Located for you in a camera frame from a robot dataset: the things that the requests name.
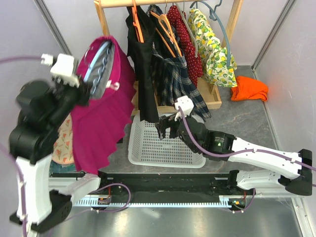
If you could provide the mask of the magenta pleated skirt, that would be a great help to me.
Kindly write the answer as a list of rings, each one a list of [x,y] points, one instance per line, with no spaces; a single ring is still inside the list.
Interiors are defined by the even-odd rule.
[[[101,36],[92,42],[77,74],[83,80],[92,58],[106,40],[112,42],[107,88],[100,99],[90,98],[88,106],[77,105],[71,112],[76,170],[92,174],[110,164],[108,157],[117,150],[117,142],[125,136],[125,126],[131,123],[136,93],[135,72],[113,36]]]

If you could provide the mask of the light blue hanger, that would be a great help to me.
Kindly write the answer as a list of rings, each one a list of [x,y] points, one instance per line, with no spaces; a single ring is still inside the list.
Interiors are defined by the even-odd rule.
[[[91,86],[90,98],[100,99],[108,85],[109,69],[112,63],[112,42],[106,40],[101,44],[85,73],[83,81]]]

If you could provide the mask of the black skirt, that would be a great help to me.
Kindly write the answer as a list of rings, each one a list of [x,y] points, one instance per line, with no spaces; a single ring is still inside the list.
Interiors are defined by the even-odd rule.
[[[139,42],[137,39],[136,29],[133,26],[132,7],[128,6],[127,11],[129,16],[125,20],[128,27],[127,55],[131,57],[134,62],[134,71],[136,79],[138,80],[138,109],[140,111],[140,120],[155,123],[158,122],[158,111],[152,80],[151,60],[156,27],[141,6],[136,6],[136,10],[144,42]]]

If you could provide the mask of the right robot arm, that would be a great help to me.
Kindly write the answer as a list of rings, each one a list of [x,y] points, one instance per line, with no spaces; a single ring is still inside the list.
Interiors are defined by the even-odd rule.
[[[313,153],[307,149],[284,152],[247,142],[232,134],[209,130],[193,116],[162,116],[155,123],[158,137],[179,138],[193,152],[213,161],[246,163],[259,167],[257,171],[233,170],[226,182],[227,191],[283,187],[299,196],[313,193]]]

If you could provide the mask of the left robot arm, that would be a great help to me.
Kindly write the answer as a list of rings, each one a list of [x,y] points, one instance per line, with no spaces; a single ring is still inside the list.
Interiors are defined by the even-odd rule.
[[[18,169],[19,203],[10,221],[23,227],[23,235],[35,237],[64,222],[72,206],[95,191],[104,194],[108,181],[86,173],[74,183],[50,189],[49,169],[59,128],[76,105],[88,104],[90,85],[71,85],[56,79],[25,84],[16,97],[20,114],[9,136],[9,153]]]

